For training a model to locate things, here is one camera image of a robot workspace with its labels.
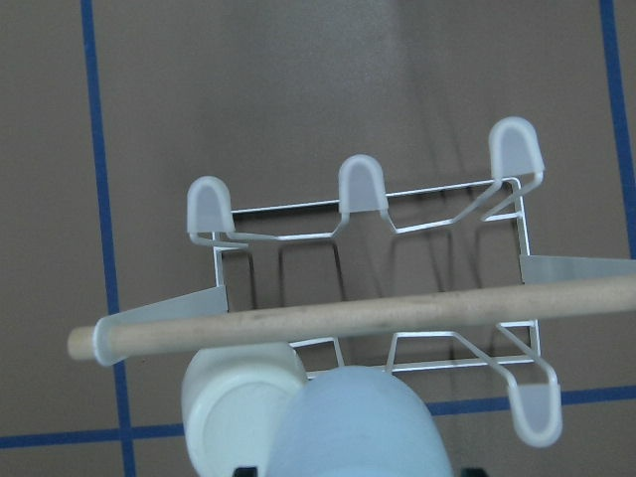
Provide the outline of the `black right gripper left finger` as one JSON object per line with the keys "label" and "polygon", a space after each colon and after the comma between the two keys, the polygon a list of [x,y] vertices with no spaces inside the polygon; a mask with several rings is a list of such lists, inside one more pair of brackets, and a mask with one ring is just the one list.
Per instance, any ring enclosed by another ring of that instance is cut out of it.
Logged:
{"label": "black right gripper left finger", "polygon": [[257,476],[258,476],[258,469],[254,466],[237,467],[233,473],[233,477],[257,477]]}

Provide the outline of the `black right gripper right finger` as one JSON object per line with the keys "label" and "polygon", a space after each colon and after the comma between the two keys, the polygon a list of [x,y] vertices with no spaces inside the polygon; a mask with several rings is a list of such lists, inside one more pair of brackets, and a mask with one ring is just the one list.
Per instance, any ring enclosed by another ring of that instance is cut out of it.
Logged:
{"label": "black right gripper right finger", "polygon": [[485,470],[477,467],[462,468],[460,477],[485,477]]}

